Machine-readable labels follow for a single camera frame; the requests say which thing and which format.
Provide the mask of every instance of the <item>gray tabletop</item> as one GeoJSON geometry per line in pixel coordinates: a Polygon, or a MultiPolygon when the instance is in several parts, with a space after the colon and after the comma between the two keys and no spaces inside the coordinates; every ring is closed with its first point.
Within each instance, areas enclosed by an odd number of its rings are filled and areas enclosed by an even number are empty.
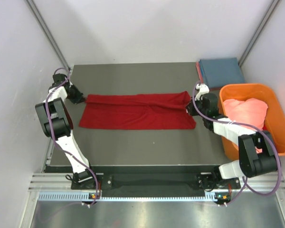
{"type": "MultiPolygon", "coordinates": [[[[135,95],[188,91],[198,80],[195,63],[75,65],[71,81],[88,94],[135,95]]],[[[222,164],[221,137],[203,126],[194,130],[99,130],[78,126],[85,104],[66,107],[74,123],[74,137],[92,165],[222,164]]],[[[70,165],[54,150],[51,165],[70,165]]]]}

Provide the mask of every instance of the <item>orange plastic bin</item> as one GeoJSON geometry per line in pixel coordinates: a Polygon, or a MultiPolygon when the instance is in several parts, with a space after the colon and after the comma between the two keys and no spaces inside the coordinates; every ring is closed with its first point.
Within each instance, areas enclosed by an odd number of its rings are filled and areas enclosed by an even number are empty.
{"type": "MultiPolygon", "coordinates": [[[[271,133],[275,147],[280,156],[285,156],[285,116],[274,91],[263,84],[231,84],[221,88],[219,93],[219,110],[225,114],[223,102],[228,99],[245,101],[256,98],[268,105],[265,126],[271,133]]],[[[222,137],[224,151],[231,160],[238,159],[238,147],[222,137]]]]}

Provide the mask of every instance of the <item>white backdrop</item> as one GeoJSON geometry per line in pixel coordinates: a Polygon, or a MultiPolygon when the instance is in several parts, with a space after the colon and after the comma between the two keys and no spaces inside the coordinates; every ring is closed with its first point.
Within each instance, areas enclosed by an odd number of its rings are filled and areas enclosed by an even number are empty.
{"type": "Polygon", "coordinates": [[[240,57],[271,0],[35,0],[70,65],[240,57]]]}
{"type": "Polygon", "coordinates": [[[0,0],[0,228],[14,228],[47,150],[35,104],[61,64],[24,0],[0,0]]]}
{"type": "MultiPolygon", "coordinates": [[[[242,70],[248,82],[274,89],[285,113],[285,0],[276,9],[242,70]]],[[[285,157],[281,162],[285,178],[285,157]]]]}

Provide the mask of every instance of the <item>red cloth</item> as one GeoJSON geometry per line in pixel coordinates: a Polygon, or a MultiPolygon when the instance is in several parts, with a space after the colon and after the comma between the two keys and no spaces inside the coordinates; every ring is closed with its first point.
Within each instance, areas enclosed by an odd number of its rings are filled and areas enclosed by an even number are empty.
{"type": "Polygon", "coordinates": [[[94,129],[194,129],[186,113],[187,92],[178,94],[88,95],[79,126],[94,129]]]}

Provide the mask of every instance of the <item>blue towel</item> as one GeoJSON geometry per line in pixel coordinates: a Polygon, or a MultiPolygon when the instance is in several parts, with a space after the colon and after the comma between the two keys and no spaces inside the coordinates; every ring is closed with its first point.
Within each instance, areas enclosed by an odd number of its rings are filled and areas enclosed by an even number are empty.
{"type": "Polygon", "coordinates": [[[237,58],[201,59],[199,65],[204,83],[210,89],[245,83],[237,58]]]}

